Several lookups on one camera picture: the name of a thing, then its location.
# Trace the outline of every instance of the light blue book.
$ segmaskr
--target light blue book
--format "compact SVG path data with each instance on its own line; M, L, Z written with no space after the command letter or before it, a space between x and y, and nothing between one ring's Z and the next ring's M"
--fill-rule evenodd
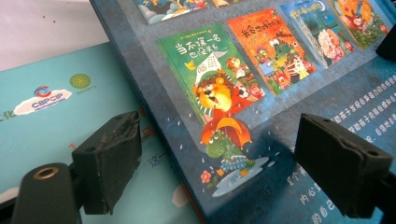
M71 152L112 117L138 111L143 155L114 214L83 223L198 223L168 152L108 43L0 73L0 196Z

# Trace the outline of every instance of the black object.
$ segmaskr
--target black object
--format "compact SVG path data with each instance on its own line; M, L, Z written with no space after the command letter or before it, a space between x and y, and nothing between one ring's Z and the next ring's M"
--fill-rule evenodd
M371 217L378 206L396 221L396 176L387 152L329 119L302 114L294 155L343 215Z
M70 166L51 163L26 174L15 206L0 205L8 212L0 223L12 213L12 223L81 223L81 206L86 214L112 214L141 155L137 112L118 115L73 151Z
M393 25L375 52L386 60L396 62L396 24Z

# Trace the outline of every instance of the pink flower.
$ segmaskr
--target pink flower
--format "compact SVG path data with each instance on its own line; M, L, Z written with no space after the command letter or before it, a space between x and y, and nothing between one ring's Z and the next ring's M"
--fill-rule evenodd
M201 174L202 183L203 183L203 184L209 183L210 177L211 177L211 176L212 176L212 175L211 175L208 171L204 171L204 172Z

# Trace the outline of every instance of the table surface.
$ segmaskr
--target table surface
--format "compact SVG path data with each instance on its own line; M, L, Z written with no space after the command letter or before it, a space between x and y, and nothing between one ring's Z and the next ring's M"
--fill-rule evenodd
M89 0L0 1L0 71L108 41Z

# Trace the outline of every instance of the green circular logo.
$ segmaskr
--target green circular logo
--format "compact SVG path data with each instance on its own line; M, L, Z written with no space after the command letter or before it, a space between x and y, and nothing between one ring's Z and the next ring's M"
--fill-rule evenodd
M75 74L70 77L70 85L77 89L84 89L90 86L91 78L85 74Z

